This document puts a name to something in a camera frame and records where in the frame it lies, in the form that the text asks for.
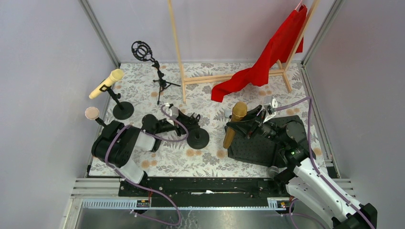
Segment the cream yellow microphone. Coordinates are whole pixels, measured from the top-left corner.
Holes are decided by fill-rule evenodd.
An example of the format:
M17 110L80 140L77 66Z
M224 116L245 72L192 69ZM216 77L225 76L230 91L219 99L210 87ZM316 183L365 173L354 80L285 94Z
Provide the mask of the cream yellow microphone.
M124 72L121 69L113 70L110 75L101 82L90 94L89 98L94 99L98 97L102 92L105 92L114 83L120 81L124 77Z

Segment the pink microphone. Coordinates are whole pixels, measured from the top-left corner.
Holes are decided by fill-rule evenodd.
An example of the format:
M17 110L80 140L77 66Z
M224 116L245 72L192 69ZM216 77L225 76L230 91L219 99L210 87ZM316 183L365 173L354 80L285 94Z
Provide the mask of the pink microphone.
M96 120L97 118L99 118L99 115L100 111L96 107L88 107L85 110L85 117L89 120Z

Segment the black round-base mic stand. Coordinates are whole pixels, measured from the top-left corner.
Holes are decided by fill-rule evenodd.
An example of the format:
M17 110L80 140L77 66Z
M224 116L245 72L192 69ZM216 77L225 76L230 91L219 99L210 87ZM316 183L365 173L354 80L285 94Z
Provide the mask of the black round-base mic stand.
M107 124L99 117L95 118L95 121L102 127L107 127Z

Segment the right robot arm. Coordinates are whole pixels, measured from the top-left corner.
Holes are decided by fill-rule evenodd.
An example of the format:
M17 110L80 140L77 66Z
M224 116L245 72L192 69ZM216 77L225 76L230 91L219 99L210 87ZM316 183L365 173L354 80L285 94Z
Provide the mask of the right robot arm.
M265 119L266 110L258 106L240 121L226 126L243 138L256 136L274 142L285 170L274 181L315 212L332 229L375 229L377 210L362 204L322 171L314 161L303 122L298 117L282 117L282 123Z

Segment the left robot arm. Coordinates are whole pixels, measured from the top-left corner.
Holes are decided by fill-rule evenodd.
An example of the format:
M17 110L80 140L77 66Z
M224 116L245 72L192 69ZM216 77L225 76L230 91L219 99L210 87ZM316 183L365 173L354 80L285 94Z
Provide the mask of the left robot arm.
M159 120L154 115L147 114L142 118L141 128L126 126L119 121L106 125L99 119L98 122L104 128L93 143L91 154L125 180L140 184L147 174L132 160L134 149L156 152L162 142L155 137L156 134L174 131L177 136L188 134L187 137L191 138L195 130L200 129L200 114L187 116L172 107L170 116L175 120Z

